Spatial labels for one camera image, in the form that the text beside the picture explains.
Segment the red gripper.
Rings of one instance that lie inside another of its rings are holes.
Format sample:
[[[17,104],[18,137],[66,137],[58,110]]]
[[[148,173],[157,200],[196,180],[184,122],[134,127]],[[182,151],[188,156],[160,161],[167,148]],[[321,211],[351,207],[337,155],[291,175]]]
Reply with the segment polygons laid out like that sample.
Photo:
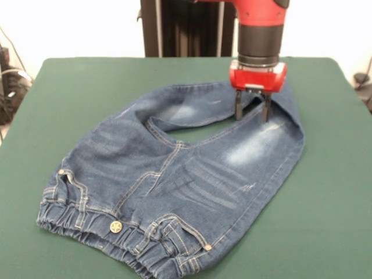
[[[263,99],[263,122],[269,121],[271,109],[271,94],[279,92],[287,75],[287,65],[283,62],[274,67],[245,67],[239,61],[232,60],[229,68],[230,83],[235,88],[235,119],[241,120],[243,114],[242,91],[256,90],[261,93]]]

